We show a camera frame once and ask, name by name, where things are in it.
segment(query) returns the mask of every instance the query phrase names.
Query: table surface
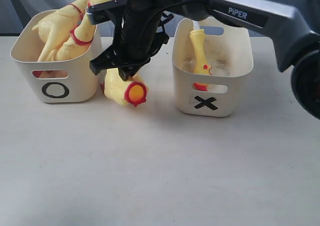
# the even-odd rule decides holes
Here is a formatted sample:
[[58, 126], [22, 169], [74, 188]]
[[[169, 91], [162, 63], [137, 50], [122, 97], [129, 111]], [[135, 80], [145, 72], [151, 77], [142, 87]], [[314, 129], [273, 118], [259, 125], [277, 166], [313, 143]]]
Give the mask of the table surface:
[[[141, 75], [150, 93], [123, 108], [99, 90], [45, 104], [0, 38], [0, 225], [320, 225], [319, 121], [252, 38], [255, 68], [228, 118], [174, 106], [173, 39]], [[102, 39], [106, 48], [110, 38]]]

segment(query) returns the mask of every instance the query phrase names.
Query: x symbol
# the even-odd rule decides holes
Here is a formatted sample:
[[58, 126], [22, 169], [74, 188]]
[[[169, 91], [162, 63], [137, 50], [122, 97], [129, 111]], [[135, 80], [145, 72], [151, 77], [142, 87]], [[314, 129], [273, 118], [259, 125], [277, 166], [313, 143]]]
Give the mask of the x symbol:
[[203, 98], [201, 98], [199, 96], [196, 96], [195, 99], [200, 102], [198, 105], [196, 105], [194, 107], [196, 109], [202, 108], [204, 106], [209, 107], [213, 111], [218, 109], [218, 107], [216, 107], [214, 104], [212, 104], [212, 102], [216, 101], [216, 98], [214, 98], [214, 97], [210, 97], [210, 98], [205, 100], [205, 99], [203, 99]]

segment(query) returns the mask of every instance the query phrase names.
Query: o symbol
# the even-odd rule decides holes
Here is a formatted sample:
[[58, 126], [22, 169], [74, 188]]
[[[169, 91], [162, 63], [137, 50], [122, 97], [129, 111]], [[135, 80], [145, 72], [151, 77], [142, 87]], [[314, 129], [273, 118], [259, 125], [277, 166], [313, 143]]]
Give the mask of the o symbol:
[[[51, 86], [51, 85], [59, 85], [59, 86], [62, 86], [62, 88], [64, 89], [64, 93], [60, 96], [55, 96], [55, 95], [50, 95], [47, 90], [48, 90], [48, 87]], [[65, 98], [69, 95], [70, 93], [70, 90], [69, 88], [62, 84], [62, 83], [59, 83], [59, 82], [48, 82], [46, 83], [43, 87], [42, 87], [42, 93], [47, 96], [47, 97], [50, 97], [50, 98], [54, 98], [54, 99], [61, 99], [61, 98]]]

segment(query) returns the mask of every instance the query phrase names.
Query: bin handle hole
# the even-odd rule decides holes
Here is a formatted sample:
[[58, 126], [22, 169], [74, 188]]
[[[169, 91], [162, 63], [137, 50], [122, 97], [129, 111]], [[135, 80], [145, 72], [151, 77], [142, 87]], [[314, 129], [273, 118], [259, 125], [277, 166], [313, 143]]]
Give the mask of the bin handle hole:
[[222, 27], [200, 26], [206, 35], [222, 36], [225, 30]]
[[195, 91], [215, 93], [215, 94], [225, 94], [228, 92], [228, 87], [225, 85], [216, 84], [206, 84], [206, 83], [193, 83], [192, 89]]
[[52, 79], [52, 78], [67, 78], [68, 73], [63, 70], [43, 70], [32, 71], [32, 74], [37, 79]]

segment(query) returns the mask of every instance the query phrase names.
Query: background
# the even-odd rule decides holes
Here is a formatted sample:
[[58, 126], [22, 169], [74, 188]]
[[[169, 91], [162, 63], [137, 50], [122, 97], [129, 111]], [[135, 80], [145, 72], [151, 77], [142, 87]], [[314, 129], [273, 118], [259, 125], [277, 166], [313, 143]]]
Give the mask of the background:
[[[29, 20], [39, 12], [46, 10], [59, 9], [75, 0], [0, 0], [0, 35], [19, 34]], [[176, 16], [166, 26], [169, 36], [173, 36], [178, 22], [182, 18]], [[113, 24], [104, 23], [100, 25], [101, 35], [104, 37], [113, 35]]]

